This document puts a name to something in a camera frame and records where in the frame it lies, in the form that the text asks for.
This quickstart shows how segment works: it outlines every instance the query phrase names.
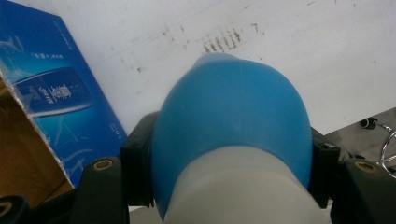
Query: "shiny metal part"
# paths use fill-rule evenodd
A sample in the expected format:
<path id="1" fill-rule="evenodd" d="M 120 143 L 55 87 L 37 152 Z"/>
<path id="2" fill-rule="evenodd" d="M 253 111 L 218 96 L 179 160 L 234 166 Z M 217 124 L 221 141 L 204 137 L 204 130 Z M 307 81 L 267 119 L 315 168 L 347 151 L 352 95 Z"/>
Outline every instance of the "shiny metal part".
<path id="1" fill-rule="evenodd" d="M 396 155 L 390 156 L 388 158 L 385 159 L 385 162 L 390 162 L 390 161 L 394 161 L 396 160 Z"/>
<path id="2" fill-rule="evenodd" d="M 391 140 L 394 136 L 396 136 L 396 132 L 390 133 L 390 134 L 388 135 L 387 139 L 385 140 L 384 145 L 383 145 L 382 148 L 381 148 L 381 154 L 380 154 L 380 157 L 379 157 L 379 164 L 380 164 L 382 167 L 384 167 L 384 169 L 387 171 L 387 173 L 388 173 L 390 176 L 392 176 L 393 178 L 396 178 L 396 175 L 395 175 L 393 172 L 391 172 L 390 170 L 388 170 L 388 167 L 385 165 L 385 162 L 386 162 L 385 153 L 386 153 L 386 151 L 387 151 L 387 148 L 388 148 L 388 145 L 389 145 L 390 140 Z"/>
<path id="3" fill-rule="evenodd" d="M 0 203 L 0 217 L 4 217 L 11 211 L 12 203 L 11 202 L 2 202 Z"/>
<path id="4" fill-rule="evenodd" d="M 389 126 L 385 125 L 385 124 L 380 124 L 379 126 L 381 126 L 382 128 L 384 128 L 385 130 L 387 130 L 388 133 L 393 132 L 393 129 L 390 128 Z"/>

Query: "screw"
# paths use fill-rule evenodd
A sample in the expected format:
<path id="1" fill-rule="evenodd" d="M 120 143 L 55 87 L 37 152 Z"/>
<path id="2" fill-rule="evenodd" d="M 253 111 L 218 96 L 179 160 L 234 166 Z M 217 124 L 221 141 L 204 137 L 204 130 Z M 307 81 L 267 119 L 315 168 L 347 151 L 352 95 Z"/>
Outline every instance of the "screw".
<path id="1" fill-rule="evenodd" d="M 93 165 L 93 169 L 97 170 L 97 171 L 103 171 L 103 170 L 107 170 L 108 168 L 110 168 L 113 165 L 113 161 L 108 160 L 108 159 L 104 159 L 104 160 L 100 160 L 97 161 L 94 165 Z"/>

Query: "metal bolt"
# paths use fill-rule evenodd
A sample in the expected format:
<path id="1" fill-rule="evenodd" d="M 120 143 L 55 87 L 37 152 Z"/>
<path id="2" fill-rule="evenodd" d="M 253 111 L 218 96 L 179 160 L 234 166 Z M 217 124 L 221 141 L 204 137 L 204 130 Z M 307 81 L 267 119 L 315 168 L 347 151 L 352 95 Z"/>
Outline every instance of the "metal bolt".
<path id="1" fill-rule="evenodd" d="M 11 202 L 0 203 L 0 217 L 5 216 L 12 208 Z"/>
<path id="2" fill-rule="evenodd" d="M 93 165 L 93 169 L 97 170 L 97 171 L 103 171 L 103 170 L 110 168 L 112 165 L 113 165 L 113 161 L 104 159 L 104 160 L 97 161 Z"/>
<path id="3" fill-rule="evenodd" d="M 373 166 L 372 164 L 365 162 L 365 161 L 355 161 L 356 167 L 359 169 L 363 170 L 364 172 L 367 173 L 375 173 L 376 172 L 376 167 Z"/>

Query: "blue box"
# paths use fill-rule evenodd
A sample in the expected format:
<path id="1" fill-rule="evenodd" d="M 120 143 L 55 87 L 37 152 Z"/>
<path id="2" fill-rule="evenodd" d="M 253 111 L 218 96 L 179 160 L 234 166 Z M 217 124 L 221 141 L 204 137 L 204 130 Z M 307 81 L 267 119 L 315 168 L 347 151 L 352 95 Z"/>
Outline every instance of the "blue box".
<path id="1" fill-rule="evenodd" d="M 76 187 L 126 134 L 60 17 L 0 1 L 0 76 Z"/>

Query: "blue rubber bulb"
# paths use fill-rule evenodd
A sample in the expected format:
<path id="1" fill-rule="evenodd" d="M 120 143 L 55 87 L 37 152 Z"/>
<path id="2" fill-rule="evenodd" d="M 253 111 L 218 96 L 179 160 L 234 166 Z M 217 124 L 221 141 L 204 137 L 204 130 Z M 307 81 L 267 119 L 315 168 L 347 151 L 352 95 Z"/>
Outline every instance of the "blue rubber bulb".
<path id="1" fill-rule="evenodd" d="M 267 65 L 208 54 L 170 91 L 154 128 L 151 174 L 162 218 L 183 169 L 227 146 L 267 151 L 308 185 L 312 134 L 297 90 Z"/>

